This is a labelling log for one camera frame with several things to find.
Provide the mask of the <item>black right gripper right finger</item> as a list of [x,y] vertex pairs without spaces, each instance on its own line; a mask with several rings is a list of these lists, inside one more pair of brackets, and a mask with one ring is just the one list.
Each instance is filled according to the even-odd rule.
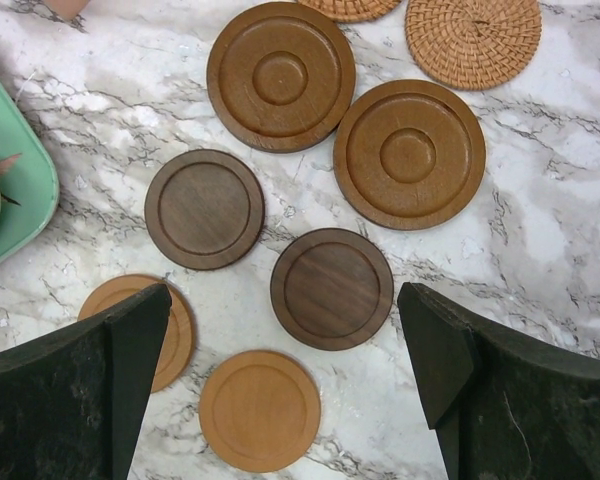
[[600,479],[600,360],[480,316],[420,283],[397,306],[450,479]]

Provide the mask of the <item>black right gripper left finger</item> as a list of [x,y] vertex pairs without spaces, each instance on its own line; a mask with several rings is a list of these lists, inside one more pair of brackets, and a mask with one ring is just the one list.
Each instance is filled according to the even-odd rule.
[[171,307],[153,284],[0,352],[0,479],[124,479]]

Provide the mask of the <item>light orange wooden coaster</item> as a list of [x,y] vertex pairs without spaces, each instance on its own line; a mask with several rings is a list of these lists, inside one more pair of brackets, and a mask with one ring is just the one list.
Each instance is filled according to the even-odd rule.
[[99,285],[84,301],[78,319],[86,319],[154,284],[164,283],[171,295],[169,322],[151,392],[171,385],[188,366],[196,346],[194,315],[188,301],[173,284],[148,274],[128,274]]

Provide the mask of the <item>dark walnut coaster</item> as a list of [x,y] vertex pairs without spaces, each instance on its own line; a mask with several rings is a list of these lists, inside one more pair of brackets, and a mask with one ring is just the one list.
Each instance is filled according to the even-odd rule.
[[270,279],[281,326],[299,342],[325,351],[371,339],[389,316],[391,268],[381,250],[350,230],[322,228],[291,242]]
[[144,216],[156,247],[176,264],[214,270],[256,244],[265,202],[256,176],[237,157],[198,149],[165,163],[148,188]]

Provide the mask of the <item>brown wooden ringed coaster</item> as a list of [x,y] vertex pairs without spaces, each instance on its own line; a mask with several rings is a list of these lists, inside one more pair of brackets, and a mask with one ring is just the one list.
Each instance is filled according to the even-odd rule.
[[486,168],[476,115],[451,90],[424,80],[376,86],[347,110],[333,167],[347,202],[395,230],[440,225],[474,198]]

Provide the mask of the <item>woven rattan coaster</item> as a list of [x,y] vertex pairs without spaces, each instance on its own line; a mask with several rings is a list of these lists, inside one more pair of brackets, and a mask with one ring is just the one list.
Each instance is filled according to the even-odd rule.
[[415,63],[428,76],[460,90],[486,90],[530,63],[542,16],[535,0],[410,1],[405,34]]
[[378,19],[396,9],[401,0],[297,0],[331,20],[358,23]]

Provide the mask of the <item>green floral tray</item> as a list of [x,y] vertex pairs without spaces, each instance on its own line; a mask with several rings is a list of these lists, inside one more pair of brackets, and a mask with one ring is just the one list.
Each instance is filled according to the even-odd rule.
[[55,165],[0,83],[0,263],[50,222],[59,201]]

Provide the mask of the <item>orange plastic desk organizer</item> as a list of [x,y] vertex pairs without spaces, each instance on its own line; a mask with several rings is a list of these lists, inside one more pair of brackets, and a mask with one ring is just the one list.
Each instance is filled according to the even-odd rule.
[[44,4],[65,21],[76,18],[90,0],[44,0]]

